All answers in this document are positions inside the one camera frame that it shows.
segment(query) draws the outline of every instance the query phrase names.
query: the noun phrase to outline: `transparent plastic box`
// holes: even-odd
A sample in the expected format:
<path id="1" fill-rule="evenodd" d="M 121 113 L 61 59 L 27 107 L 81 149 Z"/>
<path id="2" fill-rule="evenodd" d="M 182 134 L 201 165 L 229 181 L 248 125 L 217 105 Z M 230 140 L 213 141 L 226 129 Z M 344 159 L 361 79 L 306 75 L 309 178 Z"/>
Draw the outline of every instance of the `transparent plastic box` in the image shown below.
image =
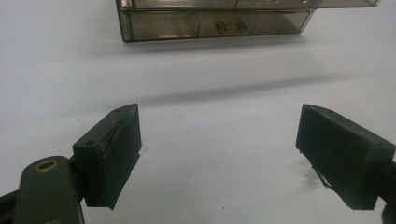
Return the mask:
<path id="1" fill-rule="evenodd" d="M 375 7 L 380 0 L 120 0 L 124 9 Z"/>
<path id="2" fill-rule="evenodd" d="M 299 34 L 321 7 L 379 0 L 116 0 L 125 42 Z"/>

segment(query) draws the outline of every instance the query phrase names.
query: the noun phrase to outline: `white table surface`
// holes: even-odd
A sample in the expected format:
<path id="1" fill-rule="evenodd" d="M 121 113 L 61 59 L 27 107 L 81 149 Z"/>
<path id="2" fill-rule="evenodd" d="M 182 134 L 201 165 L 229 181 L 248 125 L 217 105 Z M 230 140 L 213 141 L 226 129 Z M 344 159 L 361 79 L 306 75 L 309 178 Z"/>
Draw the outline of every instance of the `white table surface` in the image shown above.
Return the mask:
<path id="1" fill-rule="evenodd" d="M 396 143 L 396 2 L 320 9 L 301 35 L 125 44 L 114 1 L 0 2 L 0 195 L 30 163 L 138 103 L 141 158 L 86 223 L 381 223 L 294 143 L 302 104 Z"/>

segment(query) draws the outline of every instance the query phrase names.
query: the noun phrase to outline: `screw hole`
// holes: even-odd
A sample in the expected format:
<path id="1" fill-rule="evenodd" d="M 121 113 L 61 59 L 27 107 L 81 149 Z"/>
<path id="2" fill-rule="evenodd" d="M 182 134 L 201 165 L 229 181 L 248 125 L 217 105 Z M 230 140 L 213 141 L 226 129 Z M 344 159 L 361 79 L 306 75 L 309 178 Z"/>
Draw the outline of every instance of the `screw hole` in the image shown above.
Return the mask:
<path id="1" fill-rule="evenodd" d="M 35 167 L 35 170 L 42 173 L 52 170 L 56 166 L 58 166 L 58 162 L 56 160 L 43 161 Z"/>
<path id="2" fill-rule="evenodd" d="M 87 142 L 85 143 L 85 145 L 87 145 L 87 146 L 92 146 L 93 144 L 95 144 L 95 141 L 92 141 L 92 140 L 87 141 Z"/>

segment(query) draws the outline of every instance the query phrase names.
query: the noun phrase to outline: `white surface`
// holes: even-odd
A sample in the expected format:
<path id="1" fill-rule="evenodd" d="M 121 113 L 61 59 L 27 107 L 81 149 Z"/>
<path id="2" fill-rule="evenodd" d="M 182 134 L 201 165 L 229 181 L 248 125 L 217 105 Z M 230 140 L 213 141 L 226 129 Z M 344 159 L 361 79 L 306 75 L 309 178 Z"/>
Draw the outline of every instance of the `white surface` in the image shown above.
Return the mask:
<path id="1" fill-rule="evenodd" d="M 294 143 L 303 103 L 396 143 L 395 7 L 320 9 L 302 35 L 124 44 L 114 1 L 1 1 L 0 195 L 139 103 L 140 161 L 86 223 L 381 223 L 381 200 L 350 210 Z"/>

